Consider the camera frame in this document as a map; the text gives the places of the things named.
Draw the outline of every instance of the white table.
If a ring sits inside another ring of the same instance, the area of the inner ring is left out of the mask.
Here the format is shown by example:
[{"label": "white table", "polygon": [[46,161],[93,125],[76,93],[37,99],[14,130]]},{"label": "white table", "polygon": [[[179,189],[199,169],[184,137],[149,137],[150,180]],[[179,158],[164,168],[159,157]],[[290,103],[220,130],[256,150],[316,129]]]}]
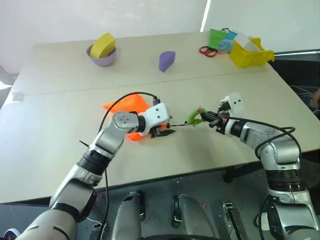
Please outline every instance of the white table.
[{"label": "white table", "polygon": [[[216,111],[221,99],[240,92],[244,117],[294,126],[303,152],[320,148],[318,119],[269,65],[241,69],[227,55],[206,58],[197,52],[205,44],[204,36],[207,33],[121,38],[117,48],[123,48],[126,58],[120,55],[112,68],[97,67],[81,54],[90,41],[36,46],[11,91],[24,93],[24,99],[5,104],[0,111],[0,166],[5,169],[0,182],[8,183],[1,186],[0,203],[50,196],[86,151],[78,140],[90,143],[94,139],[105,112],[102,104],[133,91],[159,96],[173,116],[172,124],[183,123],[199,106]],[[180,37],[184,47],[175,41]],[[143,56],[154,59],[153,65],[148,61],[126,62],[138,52],[125,48],[131,41],[136,48],[138,42],[145,48],[151,45],[148,40],[154,43],[154,39],[168,46],[170,41],[176,43],[176,48],[161,49],[176,51],[176,62],[166,73],[157,70],[156,48],[150,48],[153,51],[148,54],[143,52]],[[59,46],[70,52],[59,51]],[[194,59],[193,70],[191,59],[179,57],[187,47],[194,49],[189,53]],[[71,61],[71,53],[77,52],[79,56]],[[69,65],[61,64],[64,56]],[[107,172],[109,185],[115,186],[254,161],[252,149],[203,123],[176,128],[176,133],[167,137],[137,142],[126,139]]]}]

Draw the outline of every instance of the yellow basket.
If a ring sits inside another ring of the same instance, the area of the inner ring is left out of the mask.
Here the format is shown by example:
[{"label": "yellow basket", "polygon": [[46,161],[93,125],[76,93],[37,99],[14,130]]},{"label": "yellow basket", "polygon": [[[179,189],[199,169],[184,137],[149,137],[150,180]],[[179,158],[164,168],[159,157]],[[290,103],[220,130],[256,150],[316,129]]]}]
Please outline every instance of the yellow basket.
[{"label": "yellow basket", "polygon": [[262,66],[270,60],[275,60],[275,52],[272,50],[264,50],[261,46],[260,38],[251,38],[250,40],[260,49],[260,51],[246,51],[239,45],[237,41],[233,41],[233,48],[229,55],[238,68]]}]

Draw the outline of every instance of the scissors handle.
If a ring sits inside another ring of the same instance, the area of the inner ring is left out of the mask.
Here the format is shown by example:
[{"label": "scissors handle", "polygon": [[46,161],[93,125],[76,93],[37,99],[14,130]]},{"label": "scissors handle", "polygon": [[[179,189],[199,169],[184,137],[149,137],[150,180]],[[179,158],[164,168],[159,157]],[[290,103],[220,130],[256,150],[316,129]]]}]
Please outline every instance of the scissors handle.
[{"label": "scissors handle", "polygon": [[215,55],[217,55],[218,50],[208,46],[202,46],[199,48],[199,52],[208,58],[213,58]]}]

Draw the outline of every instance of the orange cloth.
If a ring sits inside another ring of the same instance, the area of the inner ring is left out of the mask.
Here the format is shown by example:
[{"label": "orange cloth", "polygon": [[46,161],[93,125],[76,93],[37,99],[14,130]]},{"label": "orange cloth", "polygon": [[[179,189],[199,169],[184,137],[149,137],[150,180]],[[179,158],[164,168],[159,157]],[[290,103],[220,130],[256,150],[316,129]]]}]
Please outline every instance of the orange cloth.
[{"label": "orange cloth", "polygon": [[[114,103],[109,102],[103,105],[105,109],[109,109],[111,105]],[[120,102],[118,102],[111,110],[110,112],[116,113],[116,112],[132,112],[135,111],[138,114],[145,112],[149,108],[149,104],[144,100],[142,96],[139,94],[134,94],[127,96],[126,98],[122,99]],[[138,132],[134,133],[128,133],[128,138],[137,141],[143,138]]]}]

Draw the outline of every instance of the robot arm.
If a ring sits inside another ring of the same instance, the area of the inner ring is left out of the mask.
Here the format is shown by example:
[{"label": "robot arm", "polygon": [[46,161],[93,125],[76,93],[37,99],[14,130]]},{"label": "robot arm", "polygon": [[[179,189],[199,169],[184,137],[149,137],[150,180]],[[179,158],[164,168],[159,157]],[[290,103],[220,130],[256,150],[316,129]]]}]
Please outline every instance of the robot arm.
[{"label": "robot arm", "polygon": [[267,219],[273,237],[277,240],[318,239],[319,222],[309,191],[301,177],[298,145],[291,137],[285,135],[259,146],[282,132],[245,119],[228,119],[241,117],[243,108],[240,95],[234,93],[221,101],[218,113],[205,112],[201,113],[201,117],[209,122],[211,128],[217,127],[217,132],[238,137],[254,150],[259,147],[258,157],[266,171],[269,185]]},{"label": "robot arm", "polygon": [[102,129],[81,160],[76,163],[50,199],[50,210],[39,215],[21,234],[19,240],[54,239],[73,240],[76,223],[90,213],[97,194],[94,187],[115,157],[127,133],[145,136],[150,129],[167,123],[170,115],[164,103],[147,111],[117,112],[109,125]]}]

